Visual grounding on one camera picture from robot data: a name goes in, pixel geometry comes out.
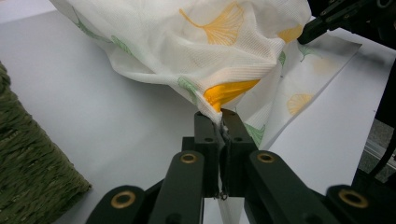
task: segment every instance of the green leaf print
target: green leaf print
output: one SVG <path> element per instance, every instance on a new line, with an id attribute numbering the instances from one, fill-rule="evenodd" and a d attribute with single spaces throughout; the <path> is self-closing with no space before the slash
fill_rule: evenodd
<path id="1" fill-rule="evenodd" d="M 265 125 L 261 129 L 257 129 L 245 123 L 247 133 L 251 136 L 257 147 L 262 143 L 262 137 L 264 136 Z"/>
<path id="2" fill-rule="evenodd" d="M 193 104 L 197 104 L 197 97 L 195 95 L 195 92 L 197 91 L 197 86 L 195 86 L 195 84 L 193 84 L 192 82 L 188 81 L 186 78 L 184 77 L 180 77 L 177 80 L 177 84 L 179 87 L 185 89 L 186 91 L 189 92 L 192 103 Z"/>
<path id="3" fill-rule="evenodd" d="M 78 15 L 77 15 L 77 12 L 76 12 L 75 10 L 74 10 L 74 12 L 75 12 L 75 14 L 76 14 L 76 16 L 77 16 L 77 19 L 78 19 L 78 22 L 74 22 L 74 24 L 75 24 L 82 32 L 84 32 L 85 35 L 87 35 L 87 36 L 89 36 L 90 38 L 93 38 L 93 39 L 102 40 L 102 41 L 105 41 L 105 42 L 107 42 L 107 43 L 111 43 L 110 40 L 108 40 L 108 39 L 106 39 L 106 38 L 104 38 L 104 37 L 102 37 L 102 36 L 99 36 L 99 35 L 95 34 L 94 32 L 92 32 L 90 29 L 88 29 L 88 28 L 84 25 L 84 23 L 82 23 L 81 20 L 79 19 Z"/>
<path id="4" fill-rule="evenodd" d="M 297 46 L 298 46 L 298 50 L 303 54 L 303 58 L 300 60 L 300 62 L 302 62 L 305 59 L 306 55 L 315 54 L 315 51 L 306 45 L 297 44 Z"/>
<path id="5" fill-rule="evenodd" d="M 131 50 L 124 44 L 122 41 L 120 41 L 116 36 L 111 36 L 111 39 L 113 39 L 113 43 L 117 45 L 120 49 L 123 51 L 127 52 L 129 55 L 133 55 Z"/>
<path id="6" fill-rule="evenodd" d="M 280 63 L 282 64 L 282 67 L 283 67 L 283 65 L 285 64 L 285 61 L 286 61 L 286 54 L 285 54 L 284 51 L 280 52 L 280 55 L 279 55 L 278 59 L 279 59 Z"/>

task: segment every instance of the fabric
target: fabric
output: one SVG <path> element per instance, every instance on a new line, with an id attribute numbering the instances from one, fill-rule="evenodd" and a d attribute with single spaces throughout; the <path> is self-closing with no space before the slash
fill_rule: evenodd
<path id="1" fill-rule="evenodd" d="M 106 52 L 116 72 L 169 85 L 218 125 L 221 108 L 235 110 L 262 147 L 262 139 L 270 143 L 344 65 L 318 61 L 332 70 L 305 82 L 317 71 L 297 64 L 312 63 L 309 54 L 320 52 L 296 41 L 311 18 L 305 0 L 50 1 Z M 328 60 L 325 55 L 318 57 Z M 299 77 L 301 71 L 306 76 Z M 274 105 L 284 103 L 276 98 L 283 91 L 296 94 L 289 114 Z M 267 138 L 271 116 L 276 120 Z"/>

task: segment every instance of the white fabric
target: white fabric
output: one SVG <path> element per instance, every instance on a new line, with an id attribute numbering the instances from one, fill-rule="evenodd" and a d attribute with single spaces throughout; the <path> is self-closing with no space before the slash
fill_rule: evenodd
<path id="1" fill-rule="evenodd" d="M 282 107 L 282 113 L 274 115 L 273 108 L 279 111 L 276 95 L 294 86 L 313 99 L 357 50 L 334 64 L 323 79 L 305 82 L 309 77 L 289 76 L 301 60 L 289 54 L 303 47 L 295 39 L 310 18 L 305 0 L 50 1 L 105 50 L 116 72 L 171 86 L 216 124 L 221 112 L 205 93 L 222 84 L 259 80 L 221 107 L 240 114 L 261 148 L 262 139 L 271 143 L 297 114 L 283 113 Z M 306 50 L 303 55 L 312 54 Z M 263 137 L 271 116 L 273 130 Z"/>

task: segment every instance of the cloth bag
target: cloth bag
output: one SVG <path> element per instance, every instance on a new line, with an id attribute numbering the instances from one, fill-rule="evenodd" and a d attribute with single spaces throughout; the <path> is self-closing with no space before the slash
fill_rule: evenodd
<path id="1" fill-rule="evenodd" d="M 332 71 L 318 80 L 288 75 L 320 51 L 296 41 L 311 18 L 306 0 L 50 1 L 106 52 L 116 72 L 169 85 L 218 125 L 221 108 L 235 110 L 260 148 L 270 146 L 356 52 L 342 54 L 345 61 L 331 59 Z M 276 121 L 264 138 L 271 116 Z"/>

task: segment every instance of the woven basket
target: woven basket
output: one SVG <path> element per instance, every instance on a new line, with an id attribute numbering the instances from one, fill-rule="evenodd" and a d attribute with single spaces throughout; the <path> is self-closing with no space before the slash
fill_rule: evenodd
<path id="1" fill-rule="evenodd" d="M 0 63 L 0 223 L 51 223 L 90 188 L 32 119 Z"/>

